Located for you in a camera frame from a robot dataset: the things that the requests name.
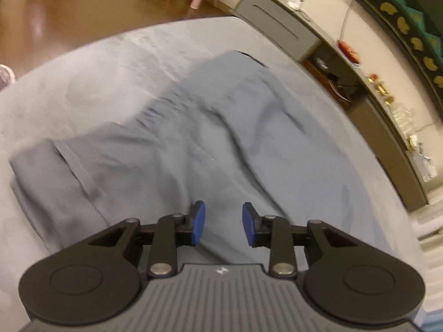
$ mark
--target green triangle pattern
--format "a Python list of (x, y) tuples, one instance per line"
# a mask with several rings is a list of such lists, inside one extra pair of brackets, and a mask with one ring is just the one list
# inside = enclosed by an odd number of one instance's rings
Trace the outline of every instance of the green triangle pattern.
[(409, 16), (412, 20), (417, 24), (418, 28), (424, 33), (426, 39), (431, 44), (433, 50), (436, 52), (440, 61), (443, 63), (443, 44), (441, 37), (435, 36), (431, 33), (426, 32), (426, 26), (424, 23), (424, 14), (421, 11), (413, 9), (411, 7), (406, 6), (405, 0), (396, 0), (400, 5), (402, 5), (405, 10), (408, 12)]

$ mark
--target wooden floor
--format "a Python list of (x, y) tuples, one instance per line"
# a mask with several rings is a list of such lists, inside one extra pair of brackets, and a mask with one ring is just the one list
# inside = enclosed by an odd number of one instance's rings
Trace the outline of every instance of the wooden floor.
[(0, 0), (0, 64), (18, 77), (79, 46), (135, 28), (224, 13), (191, 0)]

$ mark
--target white logo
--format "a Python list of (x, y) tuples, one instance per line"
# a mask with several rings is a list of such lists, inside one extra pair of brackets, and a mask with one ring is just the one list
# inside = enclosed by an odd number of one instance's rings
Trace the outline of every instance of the white logo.
[(221, 274), (223, 276), (224, 274), (227, 274), (229, 272), (229, 270), (226, 267), (222, 266), (222, 267), (217, 268), (215, 270), (215, 272), (217, 272), (218, 274)]

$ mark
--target beige wall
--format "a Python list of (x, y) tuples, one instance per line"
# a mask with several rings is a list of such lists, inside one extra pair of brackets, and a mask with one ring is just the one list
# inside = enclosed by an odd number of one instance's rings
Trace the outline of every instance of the beige wall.
[[(238, 0), (221, 0), (233, 7)], [(338, 38), (343, 18), (352, 0), (306, 0), (306, 13), (333, 38)], [(393, 41), (358, 4), (349, 15), (344, 39), (357, 50), (363, 70), (378, 73), (389, 90), (407, 108), (416, 112), (417, 128), (438, 121), (421, 81)], [(443, 183), (443, 126), (431, 126), (418, 133), (425, 151), (433, 158), (439, 176), (429, 188)]]

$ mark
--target clothing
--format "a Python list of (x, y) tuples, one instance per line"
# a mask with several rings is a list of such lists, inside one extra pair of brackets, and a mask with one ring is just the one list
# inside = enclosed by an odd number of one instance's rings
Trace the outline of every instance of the clothing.
[(198, 199), (207, 208), (199, 261), (267, 265), (269, 253), (244, 236), (247, 201), (261, 215), (321, 219), (390, 252), (348, 158), (265, 66), (238, 52), (196, 68), (127, 123), (44, 141), (11, 166), (14, 193), (51, 252)]

